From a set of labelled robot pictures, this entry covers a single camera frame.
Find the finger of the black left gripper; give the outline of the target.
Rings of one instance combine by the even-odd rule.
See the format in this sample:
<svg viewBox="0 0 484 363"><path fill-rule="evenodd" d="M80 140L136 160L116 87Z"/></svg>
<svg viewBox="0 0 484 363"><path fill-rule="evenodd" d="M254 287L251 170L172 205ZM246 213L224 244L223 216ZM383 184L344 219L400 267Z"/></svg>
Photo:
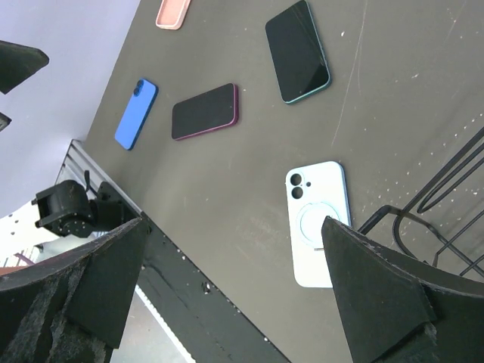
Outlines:
<svg viewBox="0 0 484 363"><path fill-rule="evenodd" d="M1 41L1 93L6 95L48 63L48 55L38 48Z"/></svg>
<svg viewBox="0 0 484 363"><path fill-rule="evenodd" d="M3 131L6 127L8 127L11 123L11 118L0 113L0 132Z"/></svg>

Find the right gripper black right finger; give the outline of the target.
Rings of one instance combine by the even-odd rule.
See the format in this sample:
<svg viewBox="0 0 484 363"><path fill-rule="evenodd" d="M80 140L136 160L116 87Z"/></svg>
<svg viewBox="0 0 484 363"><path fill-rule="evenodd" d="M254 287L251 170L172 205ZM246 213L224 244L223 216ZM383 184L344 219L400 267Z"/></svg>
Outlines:
<svg viewBox="0 0 484 363"><path fill-rule="evenodd" d="M483 284L327 217L324 252L354 362L481 362Z"/></svg>

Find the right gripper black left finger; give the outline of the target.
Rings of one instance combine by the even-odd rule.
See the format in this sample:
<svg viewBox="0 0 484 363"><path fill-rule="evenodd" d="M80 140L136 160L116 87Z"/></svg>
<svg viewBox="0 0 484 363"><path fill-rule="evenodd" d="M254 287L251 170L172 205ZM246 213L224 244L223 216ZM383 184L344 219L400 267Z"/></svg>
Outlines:
<svg viewBox="0 0 484 363"><path fill-rule="evenodd" d="M119 348L150 229L133 219L1 276L3 362L109 362Z"/></svg>

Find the light blue phone case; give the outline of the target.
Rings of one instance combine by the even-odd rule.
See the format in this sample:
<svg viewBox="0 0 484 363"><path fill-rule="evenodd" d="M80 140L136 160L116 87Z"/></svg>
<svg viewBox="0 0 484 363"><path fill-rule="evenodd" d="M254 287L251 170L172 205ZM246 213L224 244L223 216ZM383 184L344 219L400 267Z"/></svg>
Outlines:
<svg viewBox="0 0 484 363"><path fill-rule="evenodd" d="M285 177L294 278L306 288L332 288L321 234L327 217L351 225L343 167L326 161Z"/></svg>

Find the pink phone case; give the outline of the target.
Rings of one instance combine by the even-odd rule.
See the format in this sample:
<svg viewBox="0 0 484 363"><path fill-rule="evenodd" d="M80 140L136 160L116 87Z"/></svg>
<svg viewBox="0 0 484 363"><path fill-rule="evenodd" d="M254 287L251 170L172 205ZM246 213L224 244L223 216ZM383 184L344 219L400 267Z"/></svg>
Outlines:
<svg viewBox="0 0 484 363"><path fill-rule="evenodd" d="M160 29L180 29L190 3L191 0L162 0L155 25Z"/></svg>

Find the purple-edged black phone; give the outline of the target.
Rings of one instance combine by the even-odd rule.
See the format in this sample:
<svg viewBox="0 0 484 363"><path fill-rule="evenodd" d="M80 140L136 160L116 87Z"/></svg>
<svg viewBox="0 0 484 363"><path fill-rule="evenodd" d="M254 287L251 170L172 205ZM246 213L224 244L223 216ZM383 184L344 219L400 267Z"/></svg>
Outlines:
<svg viewBox="0 0 484 363"><path fill-rule="evenodd" d="M180 101L172 108L171 137L179 141L237 123L238 87L234 83Z"/></svg>

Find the teal-edged black phone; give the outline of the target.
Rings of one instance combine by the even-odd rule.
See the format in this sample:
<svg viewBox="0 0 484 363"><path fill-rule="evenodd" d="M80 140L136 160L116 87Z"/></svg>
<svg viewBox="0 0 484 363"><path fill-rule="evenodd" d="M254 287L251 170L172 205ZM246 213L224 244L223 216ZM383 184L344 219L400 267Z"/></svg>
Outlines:
<svg viewBox="0 0 484 363"><path fill-rule="evenodd" d="M298 1L265 25L281 98L294 104L326 89L331 75L307 1Z"/></svg>

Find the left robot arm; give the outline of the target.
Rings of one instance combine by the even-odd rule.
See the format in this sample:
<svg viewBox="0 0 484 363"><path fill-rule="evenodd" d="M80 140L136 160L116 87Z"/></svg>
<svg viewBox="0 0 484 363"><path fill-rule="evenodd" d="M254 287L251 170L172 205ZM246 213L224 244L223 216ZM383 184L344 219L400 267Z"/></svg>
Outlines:
<svg viewBox="0 0 484 363"><path fill-rule="evenodd" d="M1 93L6 95L48 63L48 55L38 48L2 41ZM39 209L36 228L58 237L84 238L93 232L111 231L138 217L126 203L93 189L88 170L84 178L85 185L66 180L36 195L32 201Z"/></svg>

